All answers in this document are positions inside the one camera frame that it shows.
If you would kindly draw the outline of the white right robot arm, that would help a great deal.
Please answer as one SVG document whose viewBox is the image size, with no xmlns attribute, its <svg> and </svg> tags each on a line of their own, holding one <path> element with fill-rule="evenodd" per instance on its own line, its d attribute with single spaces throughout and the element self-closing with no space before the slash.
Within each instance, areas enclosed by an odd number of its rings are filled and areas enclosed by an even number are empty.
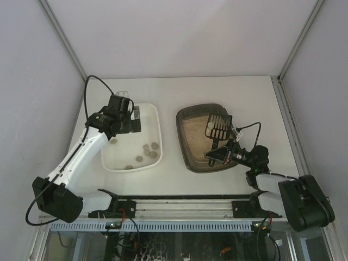
<svg viewBox="0 0 348 261">
<path fill-rule="evenodd" d="M 314 176 L 293 177 L 270 171 L 269 151 L 265 146 L 256 145 L 247 151 L 229 141 L 204 156 L 224 165 L 237 163 L 248 167 L 246 180 L 257 190 L 256 206 L 264 212 L 287 218 L 297 232 L 325 227 L 335 220 L 334 210 Z"/>
</svg>

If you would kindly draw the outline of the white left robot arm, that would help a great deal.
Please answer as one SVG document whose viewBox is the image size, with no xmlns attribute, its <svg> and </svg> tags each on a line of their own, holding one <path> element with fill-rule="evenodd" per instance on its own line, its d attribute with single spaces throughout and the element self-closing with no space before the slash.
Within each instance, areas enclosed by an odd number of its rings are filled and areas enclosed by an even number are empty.
<svg viewBox="0 0 348 261">
<path fill-rule="evenodd" d="M 77 193 L 86 167 L 110 139 L 120 134 L 141 131 L 139 108 L 128 97 L 112 94 L 109 103 L 91 114 L 82 135 L 63 161 L 46 177 L 36 177 L 32 183 L 35 199 L 30 207 L 72 223 L 81 213 L 118 211 L 117 194 L 97 189 L 85 194 Z"/>
</svg>

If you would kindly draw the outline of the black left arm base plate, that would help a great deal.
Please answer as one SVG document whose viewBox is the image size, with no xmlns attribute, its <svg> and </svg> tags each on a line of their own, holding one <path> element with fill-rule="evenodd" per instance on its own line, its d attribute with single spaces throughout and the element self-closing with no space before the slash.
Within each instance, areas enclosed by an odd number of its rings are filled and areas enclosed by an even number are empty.
<svg viewBox="0 0 348 261">
<path fill-rule="evenodd" d="M 107 210 L 96 210 L 88 214 L 89 218 L 134 218 L 136 213 L 136 202 L 133 200 L 119 200 L 111 203 Z"/>
</svg>

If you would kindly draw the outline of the black slotted litter scoop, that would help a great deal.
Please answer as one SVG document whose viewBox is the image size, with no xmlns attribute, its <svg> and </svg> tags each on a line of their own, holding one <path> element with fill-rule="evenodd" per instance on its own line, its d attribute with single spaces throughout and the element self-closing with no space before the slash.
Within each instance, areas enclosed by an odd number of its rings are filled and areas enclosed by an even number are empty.
<svg viewBox="0 0 348 261">
<path fill-rule="evenodd" d="M 206 124 L 204 131 L 205 136 L 212 140 L 211 150 L 218 148 L 220 141 L 226 141 L 229 139 L 232 131 L 232 115 L 221 113 L 210 113 L 208 116 L 208 122 L 213 122 L 214 127 L 209 129 Z"/>
</svg>

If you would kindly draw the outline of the brown translucent litter box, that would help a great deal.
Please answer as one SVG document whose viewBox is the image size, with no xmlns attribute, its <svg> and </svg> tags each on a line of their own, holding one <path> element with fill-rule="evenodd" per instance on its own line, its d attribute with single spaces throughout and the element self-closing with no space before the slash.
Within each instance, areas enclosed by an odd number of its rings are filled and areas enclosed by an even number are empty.
<svg viewBox="0 0 348 261">
<path fill-rule="evenodd" d="M 231 162 L 229 165 L 223 165 L 216 162 L 213 167 L 210 167 L 208 164 L 209 160 L 198 161 L 192 156 L 184 134 L 182 121 L 201 116 L 209 116 L 210 113 L 227 114 L 227 110 L 222 105 L 217 103 L 205 103 L 181 109 L 176 115 L 176 128 L 184 163 L 187 169 L 194 173 L 218 172 L 237 166 L 237 163 L 235 162 Z"/>
</svg>

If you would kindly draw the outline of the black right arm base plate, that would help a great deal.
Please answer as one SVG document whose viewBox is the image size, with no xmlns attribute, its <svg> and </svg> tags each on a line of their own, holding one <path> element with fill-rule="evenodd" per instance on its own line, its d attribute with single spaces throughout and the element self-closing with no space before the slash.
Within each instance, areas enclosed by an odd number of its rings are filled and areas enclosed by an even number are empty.
<svg viewBox="0 0 348 261">
<path fill-rule="evenodd" d="M 247 218 L 264 218 L 269 217 L 270 212 L 253 206 L 252 203 L 246 200 L 232 201 L 233 217 L 237 219 Z"/>
</svg>

